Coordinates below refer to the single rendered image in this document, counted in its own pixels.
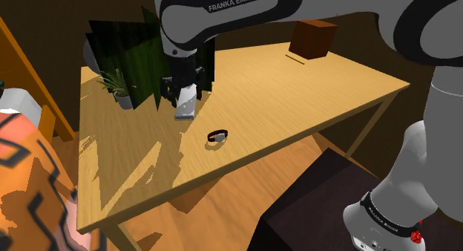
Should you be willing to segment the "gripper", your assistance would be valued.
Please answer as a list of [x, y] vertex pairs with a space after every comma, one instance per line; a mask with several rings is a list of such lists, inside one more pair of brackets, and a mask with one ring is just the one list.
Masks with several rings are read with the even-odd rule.
[[196, 85], [197, 99], [202, 99], [202, 91], [206, 82], [206, 70], [196, 67], [195, 56], [168, 57], [170, 76], [160, 80], [160, 93], [173, 107], [177, 106], [179, 89]]

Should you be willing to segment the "silver phone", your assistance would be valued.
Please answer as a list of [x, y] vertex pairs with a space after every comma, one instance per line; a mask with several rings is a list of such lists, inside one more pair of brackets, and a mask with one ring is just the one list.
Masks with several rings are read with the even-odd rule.
[[197, 86], [191, 84], [180, 89], [177, 99], [177, 107], [174, 115], [175, 120], [193, 120], [195, 117], [197, 100]]

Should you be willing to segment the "large dark green plant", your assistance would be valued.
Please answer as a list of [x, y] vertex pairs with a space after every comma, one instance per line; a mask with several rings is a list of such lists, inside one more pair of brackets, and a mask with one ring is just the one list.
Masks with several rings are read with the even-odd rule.
[[85, 47], [91, 50], [96, 73], [123, 73], [133, 108], [153, 96], [160, 105], [160, 80], [170, 76], [167, 56], [162, 49], [160, 22], [154, 13], [142, 8], [143, 22], [90, 20]]

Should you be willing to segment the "dark red wristwatch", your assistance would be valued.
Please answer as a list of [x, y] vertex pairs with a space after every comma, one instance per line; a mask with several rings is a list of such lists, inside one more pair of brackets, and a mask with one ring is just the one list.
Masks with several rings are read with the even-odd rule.
[[208, 133], [207, 146], [221, 146], [229, 136], [229, 131], [226, 129], [218, 129]]

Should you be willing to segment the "small potted plant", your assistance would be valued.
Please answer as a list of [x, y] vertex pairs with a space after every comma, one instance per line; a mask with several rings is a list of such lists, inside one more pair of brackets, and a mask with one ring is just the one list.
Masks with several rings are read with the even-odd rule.
[[114, 74], [102, 71], [101, 80], [98, 80], [98, 83], [102, 84], [113, 95], [121, 109], [133, 108], [128, 86], [120, 69], [116, 68]]

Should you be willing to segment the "light wooden table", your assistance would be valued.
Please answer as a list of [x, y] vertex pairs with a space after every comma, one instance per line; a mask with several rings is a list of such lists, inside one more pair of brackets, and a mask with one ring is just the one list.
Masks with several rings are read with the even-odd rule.
[[[123, 110], [81, 69], [77, 228], [141, 251], [124, 223], [369, 107], [381, 116], [403, 80], [334, 53], [306, 64], [286, 43], [219, 50], [193, 120], [153, 97]], [[208, 133], [226, 129], [221, 146]]]

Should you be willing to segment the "thin brown stick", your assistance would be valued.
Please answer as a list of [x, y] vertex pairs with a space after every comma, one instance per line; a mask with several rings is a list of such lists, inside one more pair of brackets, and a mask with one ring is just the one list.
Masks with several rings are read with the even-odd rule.
[[292, 53], [286, 53], [285, 56], [287, 56], [288, 58], [290, 59], [293, 59], [295, 60], [296, 62], [298, 63], [301, 63], [302, 65], [305, 65], [306, 64], [306, 60], [296, 54], [292, 54]]

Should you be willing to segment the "brown box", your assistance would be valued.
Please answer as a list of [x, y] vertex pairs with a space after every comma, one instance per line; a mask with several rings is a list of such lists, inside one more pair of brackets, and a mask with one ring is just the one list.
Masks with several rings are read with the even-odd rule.
[[324, 57], [330, 49], [337, 29], [337, 25], [321, 20], [297, 21], [289, 52], [304, 59]]

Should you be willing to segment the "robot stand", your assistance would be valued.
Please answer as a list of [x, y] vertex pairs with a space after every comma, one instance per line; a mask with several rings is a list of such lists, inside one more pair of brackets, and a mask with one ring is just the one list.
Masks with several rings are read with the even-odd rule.
[[379, 183], [331, 149], [261, 215], [247, 251], [395, 251], [351, 238], [343, 210]]

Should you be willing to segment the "orange wooden frame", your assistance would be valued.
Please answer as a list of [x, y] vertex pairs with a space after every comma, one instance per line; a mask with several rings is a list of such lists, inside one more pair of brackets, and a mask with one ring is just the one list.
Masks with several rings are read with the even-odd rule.
[[32, 96], [40, 110], [36, 125], [47, 141], [52, 142], [55, 131], [64, 142], [74, 139], [73, 129], [1, 17], [0, 80], [6, 88], [24, 89]]

